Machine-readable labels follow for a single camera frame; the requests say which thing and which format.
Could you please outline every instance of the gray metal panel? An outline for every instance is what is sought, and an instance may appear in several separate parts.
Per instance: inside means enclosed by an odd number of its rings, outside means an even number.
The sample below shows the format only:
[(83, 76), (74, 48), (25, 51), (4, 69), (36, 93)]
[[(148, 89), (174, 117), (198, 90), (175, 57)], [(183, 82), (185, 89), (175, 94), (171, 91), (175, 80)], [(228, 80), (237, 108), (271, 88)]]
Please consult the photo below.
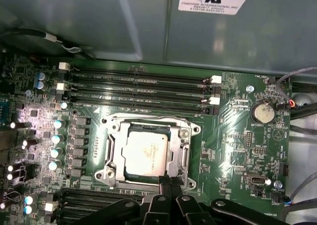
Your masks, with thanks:
[[(178, 11), (178, 1), (0, 0), (0, 4), (24, 25), (91, 47), (101, 59), (263, 73), (317, 62), (315, 0), (246, 0), (234, 16)], [(9, 24), (5, 21), (0, 27)], [(37, 49), (51, 44), (19, 39), (27, 49), (33, 42)], [(62, 49), (48, 46), (46, 51), (57, 54)]]

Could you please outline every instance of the gray cable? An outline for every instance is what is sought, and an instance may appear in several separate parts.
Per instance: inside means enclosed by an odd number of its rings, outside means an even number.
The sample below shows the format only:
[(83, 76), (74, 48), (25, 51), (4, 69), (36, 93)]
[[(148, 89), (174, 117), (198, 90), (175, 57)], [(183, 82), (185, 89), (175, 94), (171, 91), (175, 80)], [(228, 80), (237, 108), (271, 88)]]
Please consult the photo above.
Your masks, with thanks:
[(283, 80), (293, 76), (293, 75), (297, 75), (300, 73), (304, 73), (307, 71), (311, 71), (311, 70), (317, 70), (317, 66), (312, 66), (312, 67), (307, 67), (307, 68), (303, 68), (303, 69), (299, 69), (299, 70), (294, 70), (292, 72), (287, 73), (286, 75), (283, 75), (277, 82), (276, 82), (276, 89), (278, 90), (278, 92), (281, 94), (281, 96), (283, 96), (285, 99), (287, 99), (287, 101), (290, 101), (291, 98), (285, 93), (285, 91), (281, 88), (281, 83)]
[(294, 192), (289, 196), (289, 198), (291, 200), (294, 200), (295, 196), (306, 186), (308, 185), (310, 182), (312, 182), (314, 179), (317, 178), (317, 172), (315, 172), (314, 174), (311, 174), (310, 176), (308, 176), (295, 190)]

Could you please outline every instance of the black cable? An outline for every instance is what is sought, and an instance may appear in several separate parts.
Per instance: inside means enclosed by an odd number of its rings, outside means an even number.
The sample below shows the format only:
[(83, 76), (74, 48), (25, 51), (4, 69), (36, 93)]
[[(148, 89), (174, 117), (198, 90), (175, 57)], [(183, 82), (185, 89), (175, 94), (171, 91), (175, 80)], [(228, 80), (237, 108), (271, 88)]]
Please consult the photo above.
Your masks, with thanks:
[(295, 120), (295, 119), (299, 119), (299, 118), (303, 118), (303, 117), (308, 117), (308, 116), (314, 115), (316, 113), (317, 113), (317, 109), (309, 110), (309, 111), (301, 112), (301, 113), (294, 113), (294, 114), (291, 113), (291, 120)]
[(309, 128), (302, 128), (295, 125), (290, 125), (289, 129), (294, 132), (299, 132), (307, 135), (317, 135), (317, 130), (309, 129)]
[(317, 199), (309, 199), (292, 204), (282, 209), (281, 220), (284, 222), (290, 212), (317, 208)]
[(307, 72), (307, 71), (311, 71), (311, 70), (317, 70), (317, 66), (312, 66), (312, 67), (307, 67), (307, 68), (303, 68), (303, 69), (299, 69), (299, 70), (294, 70), (292, 72), (289, 72), (287, 73), (286, 75), (283, 75), (277, 82), (276, 82), (276, 89), (278, 90), (278, 92), (280, 93), (281, 96), (283, 96), (287, 101), (290, 101), (291, 98), (285, 93), (285, 91), (282, 89), (281, 87), (281, 83), (293, 76), (293, 75), (297, 75), (297, 74), (300, 74), (300, 73), (304, 73), (304, 72)]
[(310, 182), (312, 182), (313, 180), (315, 180), (317, 178), (317, 172), (311, 174), (310, 176), (308, 176), (295, 190), (294, 192), (289, 196), (289, 198), (291, 200), (294, 200), (295, 196), (306, 186), (308, 185)]

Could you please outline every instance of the electrolytic capacitor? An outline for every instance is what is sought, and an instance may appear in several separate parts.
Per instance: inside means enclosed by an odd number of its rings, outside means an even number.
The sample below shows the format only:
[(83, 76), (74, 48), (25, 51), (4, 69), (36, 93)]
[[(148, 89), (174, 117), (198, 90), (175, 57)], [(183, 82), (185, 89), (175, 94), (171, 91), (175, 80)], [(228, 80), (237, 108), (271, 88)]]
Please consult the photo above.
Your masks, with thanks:
[(23, 146), (29, 147), (38, 144), (38, 140), (36, 139), (25, 139), (22, 142)]
[(54, 128), (59, 129), (66, 126), (65, 120), (55, 120), (53, 123)]
[(70, 109), (71, 104), (63, 102), (63, 103), (60, 104), (60, 107), (61, 107), (62, 110), (68, 110), (68, 109)]
[(60, 160), (55, 160), (49, 164), (49, 170), (57, 170), (62, 165)]
[(51, 138), (52, 142), (54, 144), (57, 144), (57, 143), (60, 143), (60, 142), (63, 142), (65, 140), (65, 137), (61, 134), (59, 135), (54, 135), (52, 138)]
[(27, 123), (25, 123), (25, 122), (12, 122), (12, 123), (10, 124), (10, 127), (11, 127), (12, 129), (22, 129), (22, 128), (27, 128), (28, 125), (27, 125)]
[(32, 90), (25, 91), (25, 96), (26, 97), (31, 97), (32, 95), (33, 95), (33, 91)]
[(49, 88), (49, 85), (47, 83), (44, 83), (43, 81), (39, 81), (37, 84), (36, 84), (36, 88), (39, 89), (39, 90), (47, 90)]
[(57, 147), (57, 148), (51, 150), (50, 154), (51, 154), (51, 157), (57, 158), (63, 154), (63, 149), (60, 147)]
[(50, 79), (50, 77), (47, 76), (45, 73), (40, 72), (38, 74), (38, 79), (45, 82), (45, 81), (48, 81)]
[(19, 170), (15, 171), (15, 172), (11, 172), (10, 174), (8, 174), (8, 175), (6, 176), (6, 178), (7, 178), (8, 180), (17, 179), (17, 178), (19, 178), (19, 177), (20, 177), (20, 171), (19, 171)]
[(38, 200), (39, 196), (37, 194), (31, 194), (24, 199), (24, 203), (27, 205), (33, 204)]
[(21, 167), (22, 165), (23, 165), (22, 162), (9, 165), (9, 166), (8, 166), (8, 172), (16, 171), (16, 170), (20, 169), (20, 167)]
[(33, 213), (35, 212), (36, 208), (37, 208), (36, 204), (27, 205), (27, 206), (24, 207), (23, 212), (25, 214), (31, 214), (32, 212)]

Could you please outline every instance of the cable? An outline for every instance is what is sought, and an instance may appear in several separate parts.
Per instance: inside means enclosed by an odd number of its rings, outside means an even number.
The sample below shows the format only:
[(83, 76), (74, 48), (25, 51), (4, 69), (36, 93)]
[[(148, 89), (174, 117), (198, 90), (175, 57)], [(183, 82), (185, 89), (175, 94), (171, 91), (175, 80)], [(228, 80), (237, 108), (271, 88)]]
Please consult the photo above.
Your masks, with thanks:
[(294, 132), (299, 132), (307, 135), (317, 135), (317, 130), (309, 129), (309, 128), (302, 128), (295, 125), (290, 125), (289, 129)]
[(62, 38), (59, 38), (55, 35), (45, 33), (39, 30), (34, 30), (34, 29), (25, 29), (25, 28), (18, 28), (18, 29), (12, 29), (9, 31), (6, 31), (2, 34), (0, 34), (0, 38), (5, 37), (5, 36), (10, 36), (10, 35), (24, 35), (24, 36), (34, 36), (34, 37), (40, 37), (46, 40), (49, 40), (51, 42), (58, 42), (61, 43), (61, 46), (67, 50), (69, 53), (72, 54), (77, 54), (79, 53), (82, 57), (92, 59), (91, 56), (88, 54), (84, 53), (82, 48), (73, 44), (72, 42), (65, 41)]
[(294, 192), (289, 196), (291, 200), (294, 200), (295, 196), (310, 182), (312, 182), (314, 179), (317, 178), (317, 172), (311, 174), (308, 176), (295, 190)]
[[(11, 199), (11, 198), (8, 197), (8, 195), (13, 194), (13, 193), (18, 194), (19, 197), (20, 197), (20, 199), (19, 199), (19, 200), (16, 200), (16, 199)], [(12, 191), (12, 192), (10, 192), (10, 193), (5, 194), (4, 198), (6, 198), (6, 199), (8, 199), (8, 200), (11, 200), (11, 201), (14, 201), (14, 202), (20, 202), (20, 201), (22, 201), (22, 195), (21, 195), (19, 192), (17, 192), (17, 191)]]
[(280, 93), (281, 96), (283, 96), (288, 102), (291, 100), (291, 98), (285, 93), (285, 91), (281, 87), (281, 83), (283, 80), (300, 73), (308, 72), (311, 70), (317, 70), (317, 66), (307, 67), (299, 70), (294, 70), (292, 72), (287, 73), (286, 75), (283, 75), (277, 82), (276, 82), (276, 89)]
[(314, 115), (316, 113), (317, 113), (317, 109), (310, 110), (307, 112), (302, 112), (302, 113), (294, 113), (294, 114), (291, 113), (291, 120), (295, 120), (295, 119), (299, 119), (299, 118), (303, 118), (303, 117), (308, 117), (308, 116)]
[(290, 212), (317, 208), (317, 199), (309, 199), (292, 204), (282, 209), (281, 220), (284, 222)]

